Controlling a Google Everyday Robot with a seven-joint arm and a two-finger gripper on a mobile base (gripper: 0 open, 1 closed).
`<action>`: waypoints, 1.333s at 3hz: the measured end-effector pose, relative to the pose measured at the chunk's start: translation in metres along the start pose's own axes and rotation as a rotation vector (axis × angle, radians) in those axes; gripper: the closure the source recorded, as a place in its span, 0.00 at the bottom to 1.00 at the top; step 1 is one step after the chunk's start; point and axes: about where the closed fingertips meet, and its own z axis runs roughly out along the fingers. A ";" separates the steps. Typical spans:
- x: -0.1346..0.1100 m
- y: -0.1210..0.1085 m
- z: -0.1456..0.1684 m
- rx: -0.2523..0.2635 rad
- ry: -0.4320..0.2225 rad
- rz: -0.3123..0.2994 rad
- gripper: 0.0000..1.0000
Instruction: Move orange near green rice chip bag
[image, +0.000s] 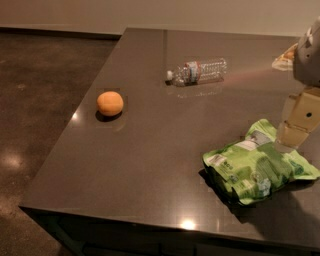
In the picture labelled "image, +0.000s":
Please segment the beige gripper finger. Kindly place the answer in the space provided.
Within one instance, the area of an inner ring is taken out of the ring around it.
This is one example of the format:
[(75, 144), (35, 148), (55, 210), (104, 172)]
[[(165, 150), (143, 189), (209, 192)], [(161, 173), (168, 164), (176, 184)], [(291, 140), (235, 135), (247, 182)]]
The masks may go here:
[(291, 94), (283, 108), (275, 149), (282, 153), (297, 150), (319, 125), (320, 88), (305, 87), (299, 94)]

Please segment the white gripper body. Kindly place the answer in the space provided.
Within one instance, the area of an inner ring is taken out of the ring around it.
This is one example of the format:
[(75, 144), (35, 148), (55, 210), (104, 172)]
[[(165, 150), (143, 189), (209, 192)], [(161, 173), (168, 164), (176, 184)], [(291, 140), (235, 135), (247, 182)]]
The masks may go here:
[(320, 17), (298, 41), (293, 73), (296, 80), (307, 86), (320, 86)]

